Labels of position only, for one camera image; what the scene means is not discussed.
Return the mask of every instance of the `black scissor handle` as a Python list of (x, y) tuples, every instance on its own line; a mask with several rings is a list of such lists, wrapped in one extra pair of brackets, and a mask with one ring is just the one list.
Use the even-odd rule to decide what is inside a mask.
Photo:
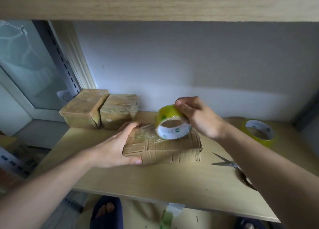
[(241, 180), (247, 185), (249, 186), (250, 188), (254, 189), (255, 191), (257, 191), (255, 189), (255, 187), (247, 180), (247, 177), (246, 175), (244, 174), (244, 172), (240, 169), (240, 168), (236, 168), (236, 170), (239, 172), (239, 175), (241, 177)]

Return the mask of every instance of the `person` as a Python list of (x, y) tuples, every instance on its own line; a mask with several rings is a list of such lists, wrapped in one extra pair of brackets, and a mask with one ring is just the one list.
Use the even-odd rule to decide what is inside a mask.
[[(264, 147), (214, 113), (198, 97), (179, 98), (175, 106), (198, 132), (218, 142), (240, 166), (286, 228), (319, 227), (319, 178)], [(2, 229), (39, 228), (74, 184), (91, 168), (141, 164), (125, 157), (126, 139), (138, 122), (82, 150), (28, 180), (0, 201)], [(103, 205), (100, 215), (113, 208)]]

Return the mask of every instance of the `fingernail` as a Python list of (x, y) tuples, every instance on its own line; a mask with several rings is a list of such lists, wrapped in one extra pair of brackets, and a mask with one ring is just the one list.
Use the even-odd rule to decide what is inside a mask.
[(180, 100), (176, 100), (175, 101), (175, 105), (180, 105), (181, 104), (181, 101)]

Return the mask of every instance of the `open scissors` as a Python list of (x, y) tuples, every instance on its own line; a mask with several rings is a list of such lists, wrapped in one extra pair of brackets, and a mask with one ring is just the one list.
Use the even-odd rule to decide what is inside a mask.
[(229, 160), (223, 158), (222, 156), (219, 156), (219, 155), (216, 154), (216, 153), (213, 153), (213, 154), (215, 154), (215, 155), (216, 155), (217, 157), (219, 157), (220, 159), (224, 160), (224, 162), (211, 163), (211, 165), (227, 166), (227, 167), (233, 167), (233, 168), (235, 168), (235, 169), (238, 171), (238, 173), (239, 173), (239, 175), (240, 175), (240, 177), (241, 177), (241, 180), (242, 180), (247, 186), (249, 186), (250, 188), (256, 190), (256, 189), (253, 187), (253, 185), (247, 180), (246, 175), (245, 175), (245, 174), (243, 173), (243, 171), (238, 167), (237, 164), (235, 164), (234, 162), (231, 162), (231, 161), (229, 161)]

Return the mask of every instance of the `person's right arm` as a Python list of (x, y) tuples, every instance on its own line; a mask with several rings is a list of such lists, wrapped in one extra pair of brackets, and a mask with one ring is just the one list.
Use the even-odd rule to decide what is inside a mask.
[(230, 125), (198, 97), (175, 106), (234, 159), (287, 228), (319, 227), (319, 178)]

